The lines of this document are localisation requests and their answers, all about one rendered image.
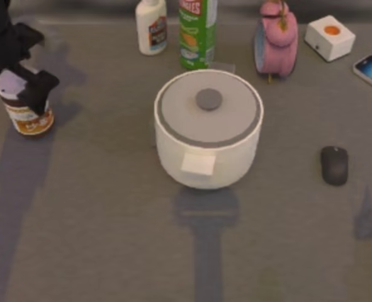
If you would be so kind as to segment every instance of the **pot handle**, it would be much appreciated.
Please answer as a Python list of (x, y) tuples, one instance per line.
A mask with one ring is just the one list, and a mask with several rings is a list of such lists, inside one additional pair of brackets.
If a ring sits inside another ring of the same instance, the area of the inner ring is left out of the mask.
[(216, 160), (215, 155), (185, 153), (181, 170), (202, 176), (212, 176)]

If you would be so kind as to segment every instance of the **white glue bottle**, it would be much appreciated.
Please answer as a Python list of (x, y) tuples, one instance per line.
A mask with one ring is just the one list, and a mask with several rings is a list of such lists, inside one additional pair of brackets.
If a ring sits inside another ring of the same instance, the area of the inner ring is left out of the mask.
[(167, 45), (165, 0), (141, 0), (135, 10), (138, 45), (144, 55), (157, 55)]

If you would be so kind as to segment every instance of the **white cube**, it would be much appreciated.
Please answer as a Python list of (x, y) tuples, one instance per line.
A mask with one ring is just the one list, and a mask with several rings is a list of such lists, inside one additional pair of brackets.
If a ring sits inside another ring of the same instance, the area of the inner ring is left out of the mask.
[(327, 16), (308, 24), (305, 41), (327, 62), (351, 52), (355, 34), (333, 16)]

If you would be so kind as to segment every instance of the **orange circle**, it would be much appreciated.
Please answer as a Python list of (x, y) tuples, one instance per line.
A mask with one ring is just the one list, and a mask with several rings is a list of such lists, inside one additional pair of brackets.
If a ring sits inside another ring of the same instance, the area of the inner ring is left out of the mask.
[(324, 31), (325, 31), (326, 34), (332, 35), (332, 36), (339, 35), (339, 33), (341, 32), (341, 30), (334, 25), (326, 26), (324, 28)]

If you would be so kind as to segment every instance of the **peanut butter jar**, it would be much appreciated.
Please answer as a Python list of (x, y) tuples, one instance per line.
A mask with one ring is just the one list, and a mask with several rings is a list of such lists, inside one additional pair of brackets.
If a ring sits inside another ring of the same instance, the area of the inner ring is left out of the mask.
[(54, 123), (54, 114), (46, 102), (45, 114), (38, 116), (24, 102), (18, 99), (18, 94), (25, 88), (26, 81), (9, 70), (0, 74), (0, 98), (13, 125), (20, 134), (40, 136), (49, 131)]

